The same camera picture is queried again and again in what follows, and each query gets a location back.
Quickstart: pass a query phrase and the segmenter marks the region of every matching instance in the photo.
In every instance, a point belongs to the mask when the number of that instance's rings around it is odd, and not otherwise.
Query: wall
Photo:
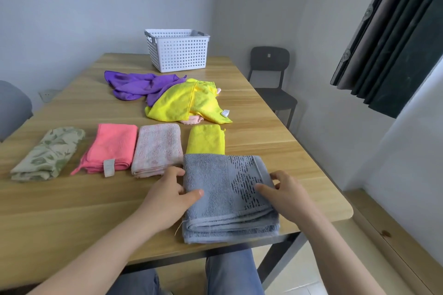
[[[147,53],[145,28],[210,32],[213,0],[0,0],[0,80],[42,106],[104,52]]]
[[[363,184],[441,265],[442,87],[440,61],[352,181]]]
[[[215,6],[214,53],[229,55],[243,74],[253,46],[290,51],[284,89],[299,101],[291,130],[343,189],[394,121],[329,85],[370,1],[216,0]],[[278,75],[254,73],[251,83],[277,86]],[[284,123],[287,116],[279,113]]]

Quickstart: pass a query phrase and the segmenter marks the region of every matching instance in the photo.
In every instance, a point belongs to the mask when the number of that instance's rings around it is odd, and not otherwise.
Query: gray chair
[[[290,109],[291,113],[287,120],[286,128],[291,125],[292,116],[297,106],[297,100],[281,89],[283,85],[284,71],[289,65],[289,52],[279,47],[254,47],[251,50],[251,69],[248,81],[251,80],[253,71],[279,71],[280,84],[278,88],[256,88],[260,97],[268,104],[272,111]]]
[[[19,88],[0,81],[0,142],[32,117],[32,104]]]

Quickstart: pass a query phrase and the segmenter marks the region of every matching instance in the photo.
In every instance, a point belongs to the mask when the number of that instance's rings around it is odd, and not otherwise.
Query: crumpled purple towel
[[[135,100],[146,96],[147,106],[154,103],[171,86],[183,83],[186,76],[175,74],[158,76],[156,74],[124,74],[111,70],[105,71],[105,80],[114,88],[114,96],[121,100]]]

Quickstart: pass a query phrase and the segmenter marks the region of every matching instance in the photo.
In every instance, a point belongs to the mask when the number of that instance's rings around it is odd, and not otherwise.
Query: gray basket handle
[[[147,31],[144,31],[144,34],[147,36],[147,39],[152,42],[153,44],[157,43],[157,40],[155,37],[153,37],[151,34],[149,34]]]

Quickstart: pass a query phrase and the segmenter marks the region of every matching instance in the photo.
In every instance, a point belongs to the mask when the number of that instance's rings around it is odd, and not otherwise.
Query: tile floor
[[[336,222],[335,227],[387,295],[414,295],[353,220]],[[252,250],[257,266],[268,249],[269,246],[263,246]],[[199,259],[161,267],[157,271],[162,287],[173,291],[174,295],[203,295],[206,281],[204,266],[204,259]],[[327,295],[309,243],[277,276],[266,290],[266,295]]]

